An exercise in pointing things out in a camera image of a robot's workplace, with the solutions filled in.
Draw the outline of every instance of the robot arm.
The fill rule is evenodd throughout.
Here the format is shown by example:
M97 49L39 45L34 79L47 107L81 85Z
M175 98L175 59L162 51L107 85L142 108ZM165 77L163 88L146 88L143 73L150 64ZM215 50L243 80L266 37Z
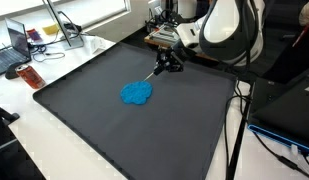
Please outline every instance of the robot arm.
M212 0L207 14L176 27L180 41L159 49L154 74L183 71L183 63L196 53L229 65L255 60L263 48L263 0Z

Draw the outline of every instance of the blue object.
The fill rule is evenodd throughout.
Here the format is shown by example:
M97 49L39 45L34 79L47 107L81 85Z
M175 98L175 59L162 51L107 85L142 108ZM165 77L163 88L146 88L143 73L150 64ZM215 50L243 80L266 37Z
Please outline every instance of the blue object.
M152 85L146 81L127 84L121 91L121 98L126 104L145 104L152 94Z

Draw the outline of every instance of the laptop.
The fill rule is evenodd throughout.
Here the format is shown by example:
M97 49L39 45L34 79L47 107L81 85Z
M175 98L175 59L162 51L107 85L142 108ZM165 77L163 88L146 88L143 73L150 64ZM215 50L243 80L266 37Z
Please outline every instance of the laptop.
M24 24L5 18L11 47L0 51L0 75L4 74L11 64L31 61Z
M309 76L291 87L273 86L268 90L267 85L257 85L255 88L263 91L255 90L253 94L254 112L249 116L248 129L288 147L296 145L299 151L309 154ZM276 93L275 99L253 107L254 99L263 99L268 91Z

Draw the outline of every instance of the blue playdough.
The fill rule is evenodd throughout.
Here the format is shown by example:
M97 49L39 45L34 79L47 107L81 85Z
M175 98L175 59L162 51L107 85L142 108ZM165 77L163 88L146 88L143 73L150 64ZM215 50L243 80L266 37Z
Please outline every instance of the blue playdough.
M121 91L121 97L126 104L145 104L152 94L152 85L146 81L127 84Z

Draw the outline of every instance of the black mat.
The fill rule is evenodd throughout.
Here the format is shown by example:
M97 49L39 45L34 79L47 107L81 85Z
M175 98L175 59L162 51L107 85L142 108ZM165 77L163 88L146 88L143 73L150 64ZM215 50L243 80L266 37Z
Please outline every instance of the black mat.
M149 75L155 58L119 43L33 97L129 179L205 179L235 78L187 62L149 79L145 105L124 104L123 86Z

